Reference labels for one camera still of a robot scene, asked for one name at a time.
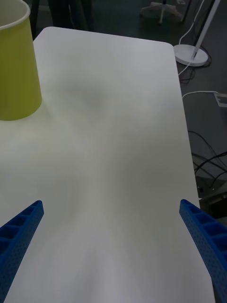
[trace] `table surface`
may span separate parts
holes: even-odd
[[[198,205],[173,47],[47,28],[41,107],[0,121],[0,222],[44,217],[6,303],[213,303],[180,215]]]

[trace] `office chair base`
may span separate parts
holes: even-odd
[[[162,24],[163,15],[164,15],[165,11],[169,12],[170,14],[173,14],[173,15],[179,17],[181,20],[183,19],[183,15],[180,14],[177,11],[175,5],[163,4],[163,3],[158,3],[158,2],[151,2],[150,6],[141,9],[140,15],[142,14],[142,12],[144,12],[144,11],[150,11],[150,10],[160,10],[161,11],[161,16],[160,16],[159,24]]]
[[[194,49],[195,47],[192,45],[175,45],[174,53],[176,61],[183,65],[190,63],[190,66],[203,66],[208,60],[208,55],[202,49],[199,49],[195,58],[192,59]]]

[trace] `floor lamp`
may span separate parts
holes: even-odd
[[[219,3],[220,0],[214,1],[195,46],[185,44],[179,44],[174,46],[174,53],[177,62],[189,66],[203,66],[207,62],[208,55],[205,51],[200,49],[200,46],[207,33],[207,30],[214,17],[214,14],[219,6]]]

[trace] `yellow paper cup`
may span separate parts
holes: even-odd
[[[29,14],[22,0],[0,0],[0,120],[29,116],[42,102]]]

